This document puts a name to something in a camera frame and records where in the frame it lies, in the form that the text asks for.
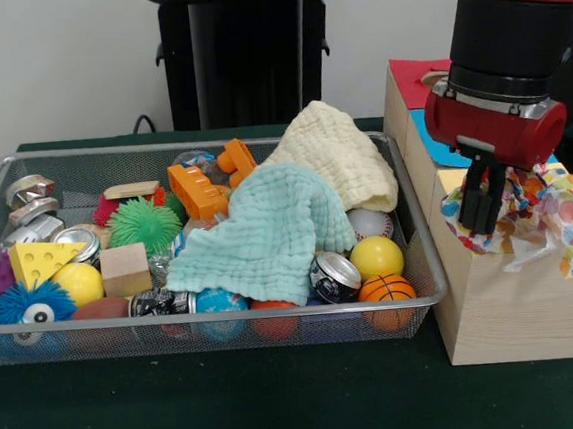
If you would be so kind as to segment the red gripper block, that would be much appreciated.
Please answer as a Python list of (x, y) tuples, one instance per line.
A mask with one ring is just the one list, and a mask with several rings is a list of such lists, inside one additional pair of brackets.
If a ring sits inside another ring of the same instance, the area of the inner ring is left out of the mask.
[(530, 170), (555, 151), (566, 125), (567, 110), (563, 103), (550, 99), (537, 106), (544, 110), (533, 119), (436, 94), (428, 97), (425, 125), (432, 139), (464, 156), (480, 150), (497, 161), (481, 161), (476, 156), (468, 168), (459, 213), (466, 229), (482, 235), (493, 233), (505, 187), (503, 164)]

